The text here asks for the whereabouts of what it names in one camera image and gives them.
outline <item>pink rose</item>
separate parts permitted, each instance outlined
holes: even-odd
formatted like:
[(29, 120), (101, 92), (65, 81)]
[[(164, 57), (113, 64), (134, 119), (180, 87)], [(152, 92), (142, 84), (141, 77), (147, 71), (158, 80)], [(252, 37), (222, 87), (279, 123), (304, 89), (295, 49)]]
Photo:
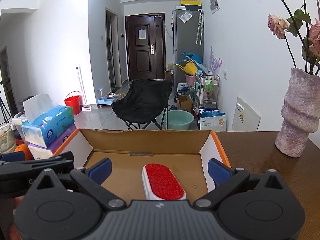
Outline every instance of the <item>pink rose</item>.
[(317, 19), (316, 24), (311, 25), (309, 36), (309, 40), (313, 43), (309, 47), (310, 51), (315, 54), (315, 56), (320, 56), (320, 21)]
[(289, 28), (285, 19), (274, 15), (269, 15), (268, 26), (273, 35), (277, 35), (278, 39), (284, 39), (284, 30)]

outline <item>refrigerator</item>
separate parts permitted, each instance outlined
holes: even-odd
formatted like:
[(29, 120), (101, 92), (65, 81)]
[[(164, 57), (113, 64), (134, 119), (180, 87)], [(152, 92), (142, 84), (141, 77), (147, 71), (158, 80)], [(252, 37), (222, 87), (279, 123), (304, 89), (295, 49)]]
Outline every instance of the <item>refrigerator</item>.
[(178, 83), (186, 83), (185, 73), (176, 66), (177, 62), (185, 58), (181, 53), (198, 54), (203, 61), (204, 37), (200, 45), (200, 34), (196, 45), (200, 12), (192, 11), (193, 16), (185, 23), (179, 18), (182, 12), (184, 10), (173, 10), (173, 76), (175, 93), (177, 93)]

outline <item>black camping chair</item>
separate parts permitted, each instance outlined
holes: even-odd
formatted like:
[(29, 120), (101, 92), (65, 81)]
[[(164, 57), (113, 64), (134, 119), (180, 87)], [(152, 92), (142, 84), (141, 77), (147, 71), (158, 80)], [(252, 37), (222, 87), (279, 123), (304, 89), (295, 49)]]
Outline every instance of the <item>black camping chair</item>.
[[(166, 112), (168, 128), (168, 100), (170, 94), (171, 84), (169, 81), (134, 80), (127, 95), (111, 106), (116, 116), (128, 126), (128, 130), (132, 130), (131, 126), (140, 129), (140, 124), (145, 124), (141, 128), (145, 129), (152, 122), (162, 130)], [(164, 113), (160, 125), (156, 118), (162, 111)]]

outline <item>brown table top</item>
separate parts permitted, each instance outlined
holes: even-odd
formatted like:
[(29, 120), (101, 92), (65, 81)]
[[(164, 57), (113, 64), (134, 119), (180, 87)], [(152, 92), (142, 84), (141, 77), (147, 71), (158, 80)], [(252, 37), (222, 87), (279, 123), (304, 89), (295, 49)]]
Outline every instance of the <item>brown table top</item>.
[(263, 174), (276, 169), (302, 204), (306, 221), (299, 240), (320, 239), (320, 150), (308, 140), (300, 158), (282, 154), (275, 145), (278, 132), (217, 133), (231, 167)]

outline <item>pink textured vase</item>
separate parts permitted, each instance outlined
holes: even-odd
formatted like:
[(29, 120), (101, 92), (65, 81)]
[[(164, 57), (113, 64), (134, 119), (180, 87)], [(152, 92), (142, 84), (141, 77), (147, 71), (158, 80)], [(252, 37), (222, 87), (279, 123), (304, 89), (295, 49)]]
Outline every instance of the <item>pink textured vase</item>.
[(300, 157), (309, 133), (316, 132), (319, 127), (320, 77), (292, 68), (281, 115), (284, 121), (276, 147), (290, 157)]

